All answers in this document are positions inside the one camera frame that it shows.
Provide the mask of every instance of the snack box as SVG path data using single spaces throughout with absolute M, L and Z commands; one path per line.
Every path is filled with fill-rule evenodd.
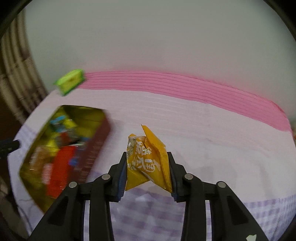
M 79 136 L 89 138 L 86 142 L 85 149 L 79 153 L 77 158 L 78 164 L 75 167 L 70 167 L 68 182 L 76 181 L 85 183 L 111 131 L 111 126 L 104 110 L 73 105 L 62 105 L 58 107 L 38 133 L 20 168 L 20 178 L 25 188 L 43 212 L 46 212 L 51 206 L 54 198 L 46 195 L 47 185 L 42 182 L 42 177 L 32 175 L 30 159 L 36 147 L 46 145 L 52 139 L 54 130 L 50 121 L 62 114 L 66 114 L 76 123 L 77 126 L 75 129 Z

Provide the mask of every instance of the pink stripe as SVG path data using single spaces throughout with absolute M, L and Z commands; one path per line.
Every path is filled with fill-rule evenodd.
M 285 113 L 272 101 L 212 81 L 158 72 L 94 72 L 85 74 L 79 88 L 145 91 L 212 104 L 281 131 L 291 131 Z

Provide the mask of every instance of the yellow snack box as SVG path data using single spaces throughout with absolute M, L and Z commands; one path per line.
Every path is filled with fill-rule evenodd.
M 126 152 L 126 190 L 147 181 L 152 181 L 168 192 L 172 192 L 170 167 L 165 145 L 147 127 L 142 128 L 146 136 L 131 134 Z

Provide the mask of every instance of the purple checkered cloth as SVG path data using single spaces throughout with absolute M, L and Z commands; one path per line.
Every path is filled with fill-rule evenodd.
M 21 148 L 15 151 L 22 162 L 27 150 L 36 137 L 36 133 L 24 125 L 16 139 Z M 92 172 L 89 181 L 99 177 L 100 173 Z M 270 241 L 278 240 L 296 214 L 296 195 L 260 202 L 244 203 L 254 216 Z M 29 217 L 30 210 L 23 210 Z M 115 240 L 120 241 L 180 241 L 184 203 L 174 202 L 172 197 L 133 188 L 126 191 L 119 203 L 110 203 L 111 219 Z M 211 240 L 210 205 L 206 202 L 207 240 Z M 89 202 L 86 203 L 84 235 L 88 240 Z

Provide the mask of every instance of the table surface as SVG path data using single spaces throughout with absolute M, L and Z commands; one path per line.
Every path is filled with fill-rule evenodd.
M 53 91 L 16 136 L 9 156 L 12 189 L 34 228 L 42 212 L 28 195 L 19 169 L 36 134 L 62 104 L 105 109 L 112 132 L 88 181 L 108 172 L 126 150 L 131 133 L 147 125 L 175 161 L 201 180 L 225 181 L 270 240 L 277 240 L 296 213 L 296 149 L 285 114 L 274 103 L 228 86 L 155 72 L 97 72 L 69 95 Z M 88 235 L 88 205 L 85 237 Z M 153 183 L 111 203 L 116 240 L 180 240 L 184 204 Z M 207 204 L 207 238 L 211 226 Z

